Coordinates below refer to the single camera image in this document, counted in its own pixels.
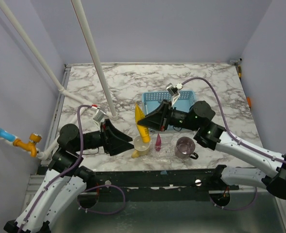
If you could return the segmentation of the blue plastic basket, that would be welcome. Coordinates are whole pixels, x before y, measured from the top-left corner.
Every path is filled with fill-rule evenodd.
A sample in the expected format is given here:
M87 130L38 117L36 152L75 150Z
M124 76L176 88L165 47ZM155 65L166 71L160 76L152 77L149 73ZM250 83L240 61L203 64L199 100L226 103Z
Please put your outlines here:
M183 120L185 120L185 115L190 111L190 108L197 101L195 93L191 90L180 91L180 97L177 102L172 106L173 113L171 115L171 124L173 125L172 131L161 131L161 130L153 130L150 131L155 132L168 132L168 133L176 133L181 131L186 131L186 128L182 128ZM146 116L148 113L155 110L162 100L171 101L171 95L168 91L154 91L154 92L145 92L142 94L142 109L143 113Z

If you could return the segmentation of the yellow mug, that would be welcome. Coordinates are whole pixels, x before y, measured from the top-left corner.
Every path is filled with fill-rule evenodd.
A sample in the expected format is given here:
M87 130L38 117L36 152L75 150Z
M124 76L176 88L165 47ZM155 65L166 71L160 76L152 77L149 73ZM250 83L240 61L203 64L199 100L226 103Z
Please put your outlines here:
M138 158L140 156L145 156L149 153L150 150L150 142L143 142L141 136L136 136L134 138L134 152L132 153L132 158Z

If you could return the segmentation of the purple mug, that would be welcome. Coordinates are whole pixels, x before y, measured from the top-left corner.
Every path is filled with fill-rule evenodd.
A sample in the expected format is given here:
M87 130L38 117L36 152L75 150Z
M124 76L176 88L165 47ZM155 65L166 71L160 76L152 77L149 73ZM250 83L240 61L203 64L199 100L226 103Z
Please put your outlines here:
M197 160L199 158L198 154L195 152L196 145L194 141L186 136L179 138L176 142L175 146L175 156L186 160L186 159L194 159Z

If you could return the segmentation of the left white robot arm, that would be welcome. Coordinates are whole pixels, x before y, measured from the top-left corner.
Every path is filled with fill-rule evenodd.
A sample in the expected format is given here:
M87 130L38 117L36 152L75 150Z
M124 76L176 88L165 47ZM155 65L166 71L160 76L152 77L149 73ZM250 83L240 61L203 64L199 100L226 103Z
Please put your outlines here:
M132 138L116 129L109 119L100 130L83 133L81 124L60 130L57 151L33 199L21 215L8 221L7 233L49 233L67 207L82 192L97 188L95 172L81 165L83 151L103 148L114 156L134 148Z

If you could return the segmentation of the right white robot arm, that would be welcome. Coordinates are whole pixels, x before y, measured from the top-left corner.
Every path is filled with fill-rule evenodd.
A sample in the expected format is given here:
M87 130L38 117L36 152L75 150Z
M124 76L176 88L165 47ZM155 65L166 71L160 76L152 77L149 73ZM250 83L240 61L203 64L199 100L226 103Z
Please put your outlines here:
M205 101L194 103L188 112L172 107L171 102L161 104L146 116L139 114L137 125L155 131L165 131L169 125L195 131L194 140L204 148L232 155L251 168L224 166L211 177L211 186L222 190L227 185L247 185L266 189L270 194L286 200L286 153L274 152L256 146L234 135L227 127L212 121L215 112Z

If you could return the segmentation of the yellow tool at corner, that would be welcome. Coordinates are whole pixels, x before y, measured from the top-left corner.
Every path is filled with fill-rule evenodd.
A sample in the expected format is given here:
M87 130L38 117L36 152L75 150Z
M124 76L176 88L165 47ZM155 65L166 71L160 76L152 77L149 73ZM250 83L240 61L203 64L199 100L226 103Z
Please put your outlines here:
M238 71L238 77L241 79L242 77L242 68L240 65L237 66L237 71Z

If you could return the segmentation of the toy faucet blue orange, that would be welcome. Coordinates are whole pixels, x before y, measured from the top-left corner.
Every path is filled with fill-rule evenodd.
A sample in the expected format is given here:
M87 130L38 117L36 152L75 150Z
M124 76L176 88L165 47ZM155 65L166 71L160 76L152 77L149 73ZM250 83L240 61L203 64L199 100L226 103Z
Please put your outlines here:
M18 147L26 152L29 152L31 157L36 157L36 144L41 141L42 137L37 133L32 133L29 137L29 141L27 143L24 143L20 138L11 133L8 133L0 127L0 139L7 141L10 145L14 147Z

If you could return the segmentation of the black mounting rail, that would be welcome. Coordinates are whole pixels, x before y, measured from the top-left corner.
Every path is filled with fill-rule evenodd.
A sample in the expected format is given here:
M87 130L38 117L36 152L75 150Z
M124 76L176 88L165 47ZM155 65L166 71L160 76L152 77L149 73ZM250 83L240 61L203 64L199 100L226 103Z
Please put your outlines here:
M220 165L213 169L97 172L83 169L79 174L87 189L95 188L103 202L122 200L118 187L127 201L208 201L210 191L222 193L226 188L239 189L221 180L224 168Z

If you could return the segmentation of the orange clamp on wall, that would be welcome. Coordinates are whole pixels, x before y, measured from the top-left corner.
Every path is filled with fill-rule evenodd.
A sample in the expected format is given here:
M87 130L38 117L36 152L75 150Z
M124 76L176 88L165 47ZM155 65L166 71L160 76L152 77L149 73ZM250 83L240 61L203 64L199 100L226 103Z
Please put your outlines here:
M251 108L252 107L252 102L251 102L251 99L249 97L247 97L247 102L248 102L249 107Z

